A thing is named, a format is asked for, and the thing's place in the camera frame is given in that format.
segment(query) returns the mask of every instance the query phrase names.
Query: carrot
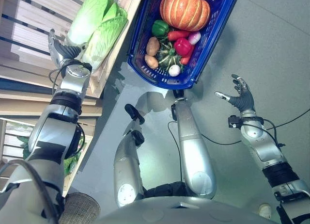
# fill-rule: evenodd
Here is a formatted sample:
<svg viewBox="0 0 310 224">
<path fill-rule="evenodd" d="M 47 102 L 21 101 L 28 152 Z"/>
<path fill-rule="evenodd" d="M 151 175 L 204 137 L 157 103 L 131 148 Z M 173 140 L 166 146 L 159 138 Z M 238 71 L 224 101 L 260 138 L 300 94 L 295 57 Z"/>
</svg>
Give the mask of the carrot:
<svg viewBox="0 0 310 224">
<path fill-rule="evenodd" d="M 188 37 L 189 34 L 190 34 L 190 32 L 183 31 L 183 30 L 171 31 L 171 32 L 168 33 L 168 40 L 169 41 L 176 41 L 179 38 L 182 38 L 182 37 L 186 38 L 186 37 Z"/>
<path fill-rule="evenodd" d="M 190 51 L 188 52 L 188 54 L 185 57 L 182 57 L 180 59 L 180 63 L 183 65 L 187 65 L 189 62 L 190 57 L 192 56 L 192 53 L 194 51 L 195 46 L 192 46 L 192 48 L 190 49 Z"/>
</svg>

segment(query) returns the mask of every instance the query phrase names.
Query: pumpkin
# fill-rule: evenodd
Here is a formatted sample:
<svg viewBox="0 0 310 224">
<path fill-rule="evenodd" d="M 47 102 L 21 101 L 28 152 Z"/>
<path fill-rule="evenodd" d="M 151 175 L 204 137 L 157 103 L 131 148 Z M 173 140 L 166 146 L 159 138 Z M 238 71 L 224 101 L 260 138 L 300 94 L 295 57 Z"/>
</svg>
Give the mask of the pumpkin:
<svg viewBox="0 0 310 224">
<path fill-rule="evenodd" d="M 160 15 L 169 25 L 186 31 L 198 31 L 210 18 L 205 0 L 161 0 Z"/>
</svg>

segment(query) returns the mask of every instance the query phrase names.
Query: red bell pepper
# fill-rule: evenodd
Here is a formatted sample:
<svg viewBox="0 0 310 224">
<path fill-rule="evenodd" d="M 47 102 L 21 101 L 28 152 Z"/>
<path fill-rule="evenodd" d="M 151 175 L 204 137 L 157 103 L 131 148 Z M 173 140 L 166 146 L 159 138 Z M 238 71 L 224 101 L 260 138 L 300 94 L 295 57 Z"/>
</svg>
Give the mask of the red bell pepper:
<svg viewBox="0 0 310 224">
<path fill-rule="evenodd" d="M 188 31 L 183 31 L 183 30 L 180 30 L 180 31 L 171 31 L 168 33 L 168 40 L 170 41 L 176 41 L 177 39 L 179 38 L 182 38 L 182 37 L 188 37 L 190 34 L 190 32 Z"/>
<path fill-rule="evenodd" d="M 173 47 L 175 48 L 177 54 L 181 55 L 182 57 L 185 57 L 191 50 L 192 45 L 185 38 L 179 38 L 174 43 Z"/>
<path fill-rule="evenodd" d="M 188 54 L 187 54 L 185 57 L 182 57 L 182 58 L 180 59 L 180 63 L 181 63 L 181 64 L 183 64 L 183 65 L 187 65 L 187 64 L 188 64 L 189 59 L 190 59 L 190 57 L 192 56 L 192 53 L 193 53 L 193 51 L 194 51 L 194 48 L 195 48 L 195 46 L 192 45 L 190 51 L 188 52 Z"/>
</svg>

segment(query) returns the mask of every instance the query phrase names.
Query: blue basket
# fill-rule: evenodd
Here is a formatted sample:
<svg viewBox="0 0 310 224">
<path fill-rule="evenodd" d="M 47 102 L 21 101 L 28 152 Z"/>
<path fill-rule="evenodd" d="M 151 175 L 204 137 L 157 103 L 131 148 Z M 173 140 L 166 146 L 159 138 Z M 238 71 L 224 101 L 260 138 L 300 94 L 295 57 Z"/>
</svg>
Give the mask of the blue basket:
<svg viewBox="0 0 310 224">
<path fill-rule="evenodd" d="M 154 86 L 171 90 L 191 88 L 198 81 L 237 0 L 206 1 L 211 8 L 209 23 L 200 30 L 201 39 L 195 45 L 193 54 L 189 63 L 184 67 L 183 73 L 177 77 L 171 77 L 166 71 L 151 69 L 144 61 L 146 45 L 152 37 L 152 25 L 155 20 L 161 19 L 159 13 L 161 0 L 144 0 L 128 58 L 129 65 L 144 80 Z"/>
</svg>

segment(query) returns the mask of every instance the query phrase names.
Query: black cable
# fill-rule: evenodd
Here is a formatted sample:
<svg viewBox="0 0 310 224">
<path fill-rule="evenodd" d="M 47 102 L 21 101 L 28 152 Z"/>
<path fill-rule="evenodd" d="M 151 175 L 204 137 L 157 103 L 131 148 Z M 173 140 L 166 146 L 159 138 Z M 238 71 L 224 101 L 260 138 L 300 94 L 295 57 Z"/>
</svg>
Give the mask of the black cable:
<svg viewBox="0 0 310 224">
<path fill-rule="evenodd" d="M 263 120 L 266 121 L 266 122 L 268 122 L 268 123 L 270 123 L 270 124 L 272 125 L 273 132 L 274 132 L 273 135 L 274 135 L 275 140 L 276 140 L 276 145 L 279 145 L 278 139 L 277 139 L 277 128 L 276 128 L 275 124 L 273 124 L 273 122 L 272 122 L 272 121 L 269 121 L 268 119 L 263 119 Z"/>
<path fill-rule="evenodd" d="M 49 80 L 52 82 L 52 83 L 54 83 L 54 80 L 52 80 L 52 78 L 51 78 L 51 76 L 52 76 L 52 74 L 55 72 L 55 71 L 58 71 L 59 69 L 55 69 L 55 70 L 51 70 L 50 72 L 49 72 L 49 74 L 48 74 L 48 78 L 49 78 Z"/>
<path fill-rule="evenodd" d="M 285 123 L 283 123 L 283 124 L 281 124 L 281 125 L 276 126 L 276 128 L 281 127 L 281 126 L 284 126 L 284 125 L 287 125 L 287 124 L 289 124 L 289 123 L 291 123 L 291 122 L 297 120 L 298 118 L 302 117 L 303 115 L 305 115 L 305 114 L 306 114 L 307 112 L 309 112 L 309 111 L 310 111 L 310 109 L 308 109 L 307 111 L 305 111 L 304 113 L 302 113 L 302 114 L 299 115 L 298 117 L 294 118 L 293 120 L 288 121 L 288 122 L 285 122 Z"/>
<path fill-rule="evenodd" d="M 58 70 L 58 73 L 57 73 L 57 75 L 56 75 L 56 77 L 55 77 L 55 80 L 54 80 L 54 82 L 53 82 L 53 87 L 52 87 L 52 95 L 54 95 L 54 93 L 55 93 L 56 80 L 57 80 L 59 74 L 62 72 L 63 69 L 64 69 L 64 67 L 61 68 L 60 70 Z"/>
<path fill-rule="evenodd" d="M 82 135 L 83 135 L 83 142 L 82 142 L 82 145 L 81 147 L 76 151 L 74 152 L 72 155 L 70 155 L 68 158 L 71 158 L 71 157 L 74 157 L 75 155 L 77 155 L 82 149 L 83 149 L 83 146 L 85 144 L 85 132 L 83 130 L 83 128 L 81 127 L 81 125 L 79 123 L 77 123 L 77 125 L 81 128 L 82 130 Z"/>
<path fill-rule="evenodd" d="M 169 124 L 170 124 L 170 123 L 173 123 L 173 122 L 174 122 L 174 123 L 177 123 L 176 121 L 170 121 L 170 122 L 168 122 L 168 130 L 169 130 L 169 132 L 171 133 L 171 135 L 172 135 L 172 137 L 173 137 L 173 139 L 174 139 L 174 142 L 175 142 L 175 144 L 176 144 L 176 147 L 178 148 L 179 160 L 180 160 L 180 177 L 181 177 L 181 181 L 183 181 L 180 148 L 179 148 L 179 145 L 178 145 L 178 143 L 177 143 L 177 141 L 176 141 L 176 139 L 175 139 L 175 137 L 174 137 L 174 135 L 173 135 L 173 133 L 172 133 L 170 127 L 169 127 Z"/>
<path fill-rule="evenodd" d="M 54 224 L 58 224 L 58 213 L 55 209 L 55 206 L 47 192 L 47 189 L 42 181 L 42 179 L 40 178 L 39 174 L 37 173 L 37 171 L 26 161 L 24 160 L 11 160 L 8 163 L 6 163 L 3 167 L 1 167 L 0 169 L 0 175 L 5 171 L 5 169 L 9 166 L 9 165 L 13 165 L 13 164 L 19 164 L 21 165 L 23 168 L 25 168 L 25 170 L 28 172 L 28 174 L 30 175 L 32 181 L 34 182 L 34 185 L 37 188 L 37 192 L 39 193 L 43 204 L 44 204 L 44 211 L 45 214 L 48 218 L 52 219 L 52 222 Z"/>
<path fill-rule="evenodd" d="M 213 142 L 213 143 L 215 143 L 215 144 L 218 144 L 218 145 L 233 145 L 233 144 L 236 144 L 236 143 L 240 143 L 240 142 L 241 142 L 241 141 L 237 141 L 237 142 L 235 142 L 235 143 L 217 143 L 217 142 L 211 140 L 210 138 L 208 138 L 207 136 L 205 136 L 205 135 L 203 135 L 203 134 L 201 134 L 201 135 L 202 135 L 204 138 L 208 139 L 209 141 L 211 141 L 211 142 Z"/>
<path fill-rule="evenodd" d="M 302 117 L 303 115 L 305 115 L 305 114 L 306 114 L 307 112 L 309 112 L 309 111 L 310 111 L 310 109 L 308 109 L 307 111 L 303 112 L 301 115 L 299 115 L 298 117 L 294 118 L 293 120 L 290 120 L 290 121 L 285 122 L 285 123 L 283 123 L 283 124 L 281 124 L 281 125 L 275 126 L 275 128 L 278 128 L 278 127 L 287 125 L 287 124 L 289 124 L 289 123 L 291 123 L 291 122 L 297 120 L 298 118 Z M 213 143 L 215 143 L 215 144 L 218 144 L 218 145 L 233 145 L 233 144 L 236 144 L 236 143 L 240 143 L 240 142 L 241 142 L 241 141 L 237 141 L 237 142 L 235 142 L 235 143 L 229 143 L 229 144 L 217 143 L 217 142 L 211 140 L 210 138 L 208 138 L 207 136 L 205 136 L 205 135 L 203 135 L 203 134 L 201 134 L 201 135 L 202 135 L 204 138 L 208 139 L 209 141 L 211 141 L 211 142 L 213 142 Z"/>
</svg>

